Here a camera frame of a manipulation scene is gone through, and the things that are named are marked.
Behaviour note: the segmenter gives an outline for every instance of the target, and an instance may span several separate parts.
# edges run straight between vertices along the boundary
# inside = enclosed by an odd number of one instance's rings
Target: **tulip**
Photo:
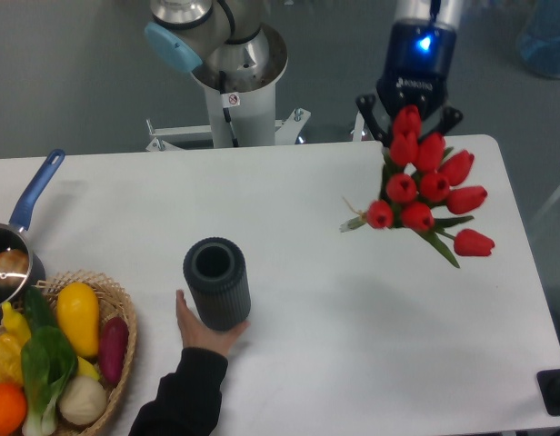
[[[399,166],[406,166],[415,162],[418,151],[417,136],[414,132],[409,132],[407,135],[399,134],[393,139],[389,147],[391,160]]]
[[[422,118],[419,115],[419,110],[414,104],[404,107],[393,121],[393,135],[407,135],[413,132],[415,137],[419,136],[422,131]]]
[[[367,223],[374,229],[391,227],[393,224],[393,211],[391,206],[384,200],[372,202],[367,210]]]
[[[439,172],[447,176],[450,186],[457,186],[470,174],[473,163],[474,155],[462,150],[444,162]]]
[[[409,203],[417,196],[417,186],[414,179],[407,174],[394,174],[385,187],[387,195],[392,202]]]
[[[450,183],[441,173],[427,173],[419,184],[419,193],[430,202],[438,203],[450,193]]]
[[[464,229],[455,236],[454,251],[459,256],[489,256],[495,242],[472,229]]]
[[[458,188],[450,191],[445,198],[445,205],[448,211],[460,215],[473,211],[479,207],[486,198],[488,193],[482,186],[468,186],[467,188]]]
[[[419,144],[417,159],[414,162],[415,168],[422,173],[437,170],[444,158],[444,149],[444,137],[438,132],[430,134]]]
[[[401,222],[409,229],[424,232],[434,227],[435,220],[429,207],[423,203],[414,202],[401,212]]]

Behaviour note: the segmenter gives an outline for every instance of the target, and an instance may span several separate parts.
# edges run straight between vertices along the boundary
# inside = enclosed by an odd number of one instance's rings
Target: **yellow pepper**
[[[0,334],[0,382],[24,384],[22,346],[11,333]]]
[[[4,318],[1,323],[4,325],[7,332],[13,334],[19,341],[20,345],[23,347],[32,336],[24,315],[14,311],[14,308],[11,307],[10,302],[4,302],[1,305],[1,310],[4,313]]]

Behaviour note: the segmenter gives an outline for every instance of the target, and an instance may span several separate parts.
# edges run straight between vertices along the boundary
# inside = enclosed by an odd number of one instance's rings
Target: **person's hand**
[[[245,332],[250,322],[240,322],[229,332],[214,332],[205,327],[187,307],[183,291],[177,291],[177,324],[181,331],[181,339],[184,347],[203,348],[217,352],[227,357],[230,349],[237,339]]]

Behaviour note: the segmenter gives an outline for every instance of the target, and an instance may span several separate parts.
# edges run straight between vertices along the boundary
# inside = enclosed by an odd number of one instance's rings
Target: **light blue cap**
[[[203,63],[193,49],[157,23],[145,27],[146,40],[167,64],[182,73],[190,73]]]

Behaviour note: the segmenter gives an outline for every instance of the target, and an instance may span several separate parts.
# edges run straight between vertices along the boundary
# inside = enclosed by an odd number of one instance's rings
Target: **dark gray cup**
[[[252,303],[237,245],[224,238],[196,243],[185,256],[183,274],[207,327],[225,332],[247,318]]]

